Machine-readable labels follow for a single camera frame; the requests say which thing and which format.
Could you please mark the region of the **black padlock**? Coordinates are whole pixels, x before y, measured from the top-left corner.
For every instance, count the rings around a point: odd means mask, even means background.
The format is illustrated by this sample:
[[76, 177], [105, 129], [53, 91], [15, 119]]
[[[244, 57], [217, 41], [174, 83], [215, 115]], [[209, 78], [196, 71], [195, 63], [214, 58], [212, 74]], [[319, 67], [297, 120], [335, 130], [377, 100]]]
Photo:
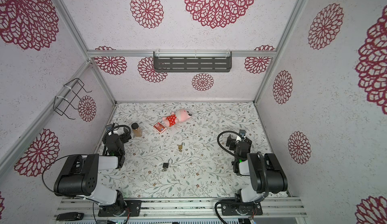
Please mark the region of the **black padlock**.
[[168, 162], [163, 163], [162, 171], [166, 172], [172, 163], [173, 163], [172, 159], [169, 159]]

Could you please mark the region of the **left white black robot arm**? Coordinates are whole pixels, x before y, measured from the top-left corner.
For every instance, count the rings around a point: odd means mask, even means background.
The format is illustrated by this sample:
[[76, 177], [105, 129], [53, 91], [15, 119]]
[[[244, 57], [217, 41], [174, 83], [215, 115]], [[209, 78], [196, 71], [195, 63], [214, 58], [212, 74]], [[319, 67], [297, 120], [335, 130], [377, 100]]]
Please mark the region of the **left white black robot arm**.
[[109, 124], [102, 138], [103, 154], [70, 154], [61, 157], [65, 163], [53, 188], [44, 186], [56, 196], [81, 198], [98, 204], [101, 217], [129, 217], [131, 210], [119, 190], [110, 189], [98, 182], [102, 170], [123, 167], [126, 159], [124, 144], [131, 139], [127, 125]]

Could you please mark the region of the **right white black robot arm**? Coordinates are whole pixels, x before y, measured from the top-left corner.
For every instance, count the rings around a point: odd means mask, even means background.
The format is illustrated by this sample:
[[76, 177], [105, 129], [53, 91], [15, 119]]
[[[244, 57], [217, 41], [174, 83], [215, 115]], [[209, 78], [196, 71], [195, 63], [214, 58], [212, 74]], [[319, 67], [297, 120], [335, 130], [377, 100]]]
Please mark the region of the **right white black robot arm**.
[[220, 148], [234, 157], [233, 171], [238, 176], [250, 178], [250, 184], [238, 190], [234, 200], [220, 200], [214, 211], [221, 223], [227, 223], [223, 216], [250, 216], [263, 214], [261, 202], [270, 193], [277, 194], [288, 189], [287, 177], [273, 153], [252, 152], [253, 142], [244, 130], [238, 133], [223, 131], [217, 136]]

